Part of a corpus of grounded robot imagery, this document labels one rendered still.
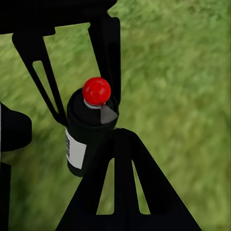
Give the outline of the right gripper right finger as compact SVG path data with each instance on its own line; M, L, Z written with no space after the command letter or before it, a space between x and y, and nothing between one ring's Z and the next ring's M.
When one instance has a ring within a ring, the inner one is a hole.
M121 128L128 231L202 231L139 136ZM140 212L134 162L150 215Z

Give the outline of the pesticide atomizer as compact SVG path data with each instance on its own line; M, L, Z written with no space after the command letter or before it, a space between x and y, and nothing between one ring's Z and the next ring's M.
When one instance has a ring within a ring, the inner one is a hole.
M66 157L69 171L83 178L104 136L116 128L118 104L110 85L92 77L67 104Z

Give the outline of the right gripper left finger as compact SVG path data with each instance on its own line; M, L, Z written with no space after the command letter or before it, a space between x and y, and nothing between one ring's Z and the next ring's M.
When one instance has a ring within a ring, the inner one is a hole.
M121 128L108 132L55 231L128 231ZM115 158L114 213L97 215L109 161Z

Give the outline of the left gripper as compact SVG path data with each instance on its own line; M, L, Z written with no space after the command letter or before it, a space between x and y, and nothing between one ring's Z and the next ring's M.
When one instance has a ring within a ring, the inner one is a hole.
M121 102L120 20L107 11L117 0L0 0L0 35L13 33L13 44L53 117L68 128L43 37L58 26L90 22L88 32L101 73L118 106ZM54 109L33 62L42 61L59 114Z

